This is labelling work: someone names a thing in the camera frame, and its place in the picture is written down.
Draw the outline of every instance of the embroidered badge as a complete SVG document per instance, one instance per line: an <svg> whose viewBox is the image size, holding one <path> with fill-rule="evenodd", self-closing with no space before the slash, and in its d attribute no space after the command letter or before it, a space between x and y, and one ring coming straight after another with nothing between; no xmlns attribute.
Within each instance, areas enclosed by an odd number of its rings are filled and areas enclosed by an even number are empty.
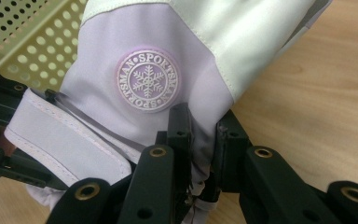
<svg viewBox="0 0 358 224"><path fill-rule="evenodd" d="M117 70L121 95L131 106L148 112L165 108L179 91L173 60L162 50L143 49L124 58Z"/></svg>

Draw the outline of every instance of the wooden table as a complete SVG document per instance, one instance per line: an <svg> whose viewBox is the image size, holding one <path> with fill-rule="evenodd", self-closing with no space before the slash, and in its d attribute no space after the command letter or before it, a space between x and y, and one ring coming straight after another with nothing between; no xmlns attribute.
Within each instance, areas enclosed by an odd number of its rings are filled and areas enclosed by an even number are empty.
<svg viewBox="0 0 358 224"><path fill-rule="evenodd" d="M233 111L256 145L280 152L312 186L358 183L358 0L335 0L250 87ZM48 209L0 179L0 223L43 223ZM223 194L212 223L243 223Z"/></svg>

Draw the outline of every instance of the perforated basket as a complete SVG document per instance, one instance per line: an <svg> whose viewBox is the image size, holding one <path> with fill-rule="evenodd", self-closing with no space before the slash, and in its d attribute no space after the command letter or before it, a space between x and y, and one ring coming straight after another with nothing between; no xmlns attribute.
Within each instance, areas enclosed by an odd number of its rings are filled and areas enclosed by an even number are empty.
<svg viewBox="0 0 358 224"><path fill-rule="evenodd" d="M87 0L0 0L0 74L57 90L77 57Z"/></svg>

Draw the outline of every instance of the circular logo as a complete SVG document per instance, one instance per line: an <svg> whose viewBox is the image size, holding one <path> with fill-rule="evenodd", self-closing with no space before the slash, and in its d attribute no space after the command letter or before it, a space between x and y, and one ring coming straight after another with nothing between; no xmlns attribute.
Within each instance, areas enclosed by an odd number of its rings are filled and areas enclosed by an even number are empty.
<svg viewBox="0 0 358 224"><path fill-rule="evenodd" d="M121 62L117 84L128 104L154 112L172 103L179 89L179 75L173 60L162 50L143 49Z"/></svg>

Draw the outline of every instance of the logo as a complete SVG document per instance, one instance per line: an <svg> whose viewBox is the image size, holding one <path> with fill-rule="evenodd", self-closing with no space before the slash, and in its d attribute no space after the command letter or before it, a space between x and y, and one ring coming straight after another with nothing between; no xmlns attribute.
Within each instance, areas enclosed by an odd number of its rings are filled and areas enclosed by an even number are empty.
<svg viewBox="0 0 358 224"><path fill-rule="evenodd" d="M172 103L177 95L178 70L162 50L138 50L119 65L117 84L128 104L146 112L155 112Z"/></svg>

